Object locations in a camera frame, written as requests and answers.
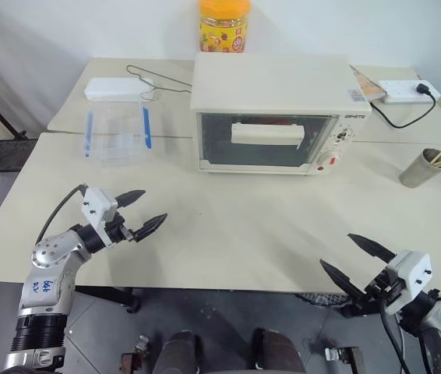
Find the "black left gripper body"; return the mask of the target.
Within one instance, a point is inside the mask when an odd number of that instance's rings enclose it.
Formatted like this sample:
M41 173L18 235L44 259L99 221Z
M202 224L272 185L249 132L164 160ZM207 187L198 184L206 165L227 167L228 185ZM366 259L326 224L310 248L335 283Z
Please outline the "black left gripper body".
M125 226L125 218L120 213L116 213L114 218L105 224L104 230L111 244L134 240L133 232Z

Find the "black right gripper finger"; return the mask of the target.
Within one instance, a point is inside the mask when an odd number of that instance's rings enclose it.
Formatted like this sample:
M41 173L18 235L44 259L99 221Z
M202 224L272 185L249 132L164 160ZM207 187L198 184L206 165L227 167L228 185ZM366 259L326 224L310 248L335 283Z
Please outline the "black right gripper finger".
M378 242L362 235L349 233L348 237L364 252L368 253L370 256L381 259L384 263L389 263L396 256L395 253L391 252Z
M326 272L326 274L329 276L329 278L342 290L344 291L348 296L351 297L351 299L357 301L360 300L363 297L363 292L355 287L351 282L350 278L347 277L343 272L341 272L339 269L337 269L335 266L332 266L328 262L324 260L320 260L319 263L321 264L322 268Z

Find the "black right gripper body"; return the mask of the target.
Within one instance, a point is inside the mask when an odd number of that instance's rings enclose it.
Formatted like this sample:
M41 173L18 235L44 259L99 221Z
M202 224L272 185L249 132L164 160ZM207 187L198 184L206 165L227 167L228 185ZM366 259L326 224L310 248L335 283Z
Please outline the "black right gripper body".
M384 309L397 298L402 291L402 280L388 270L383 270L364 289L362 306L378 305Z

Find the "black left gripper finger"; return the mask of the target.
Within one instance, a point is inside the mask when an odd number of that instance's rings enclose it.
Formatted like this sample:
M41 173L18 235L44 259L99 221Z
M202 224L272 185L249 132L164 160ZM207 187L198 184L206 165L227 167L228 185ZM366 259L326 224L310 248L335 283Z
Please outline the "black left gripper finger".
M144 222L139 230L132 233L132 240L134 242L141 242L143 239L153 234L165 222L167 217L168 215L163 213Z
M131 190L116 196L115 201L118 208L126 207L136 202L145 193L145 190Z

